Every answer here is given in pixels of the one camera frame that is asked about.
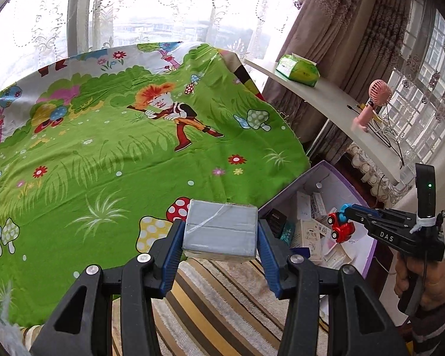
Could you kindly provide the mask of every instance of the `yellow mushroom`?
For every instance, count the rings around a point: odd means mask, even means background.
[[[33,127],[37,127],[44,121],[48,120],[51,113],[55,110],[56,106],[54,104],[45,103],[40,106],[37,111],[33,115],[33,119],[31,119],[31,125]]]
[[[165,219],[157,219],[146,215],[140,219],[140,234],[136,240],[136,249],[140,253],[148,253],[153,242],[168,234],[172,223]]]

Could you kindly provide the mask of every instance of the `white shelf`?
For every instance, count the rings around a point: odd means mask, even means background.
[[[357,115],[347,105],[356,108],[358,103],[351,96],[324,78],[320,78],[315,87],[293,82],[275,70],[277,63],[273,61],[245,59],[244,62],[282,84],[320,111],[366,152],[393,185],[399,183],[401,163],[396,153],[370,131],[364,132],[360,128],[352,127],[352,121]]]

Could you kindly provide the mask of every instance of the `human hand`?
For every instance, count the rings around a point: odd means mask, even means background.
[[[145,115],[150,119],[157,117],[157,114],[154,111],[150,111],[149,109],[145,111]]]
[[[409,288],[408,270],[422,277],[424,274],[424,260],[414,257],[404,259],[400,253],[397,253],[395,269],[397,274],[394,292],[400,298],[402,293]],[[420,306],[429,311],[442,304],[445,304],[445,259],[439,263],[428,261],[425,290],[420,299]]]
[[[175,120],[175,119],[178,119],[179,117],[180,117],[180,114],[173,113],[173,114],[166,115],[164,117],[164,119],[166,119],[166,120]]]

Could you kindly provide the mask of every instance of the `pink handheld fan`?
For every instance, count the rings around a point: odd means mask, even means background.
[[[365,132],[368,131],[368,123],[373,118],[376,107],[382,107],[388,103],[392,96],[392,90],[386,82],[378,79],[371,83],[368,94],[369,102],[363,108],[363,111],[352,121],[353,126],[360,126]]]

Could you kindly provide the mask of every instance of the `red toy car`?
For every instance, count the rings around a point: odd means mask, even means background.
[[[352,222],[343,223],[341,225],[337,213],[335,212],[328,215],[328,223],[331,225],[331,238],[336,240],[338,244],[349,240],[356,230],[355,224]]]

